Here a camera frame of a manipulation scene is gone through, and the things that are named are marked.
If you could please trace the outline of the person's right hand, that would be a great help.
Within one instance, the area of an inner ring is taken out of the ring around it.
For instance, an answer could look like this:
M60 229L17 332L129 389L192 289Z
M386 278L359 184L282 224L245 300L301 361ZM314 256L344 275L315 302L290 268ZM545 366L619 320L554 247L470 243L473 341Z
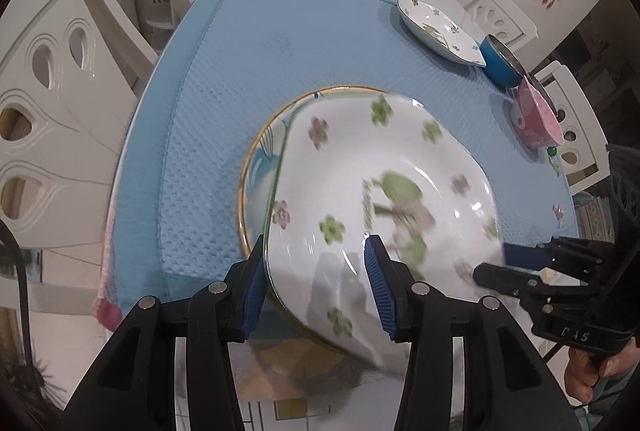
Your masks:
M591 356L572 347L568 350L568 364L564 371L566 393L583 404L594 399L593 388L601 379L610 379L626 375L639 363L639 347L631 339L625 349L617 355L605 359L596 367Z

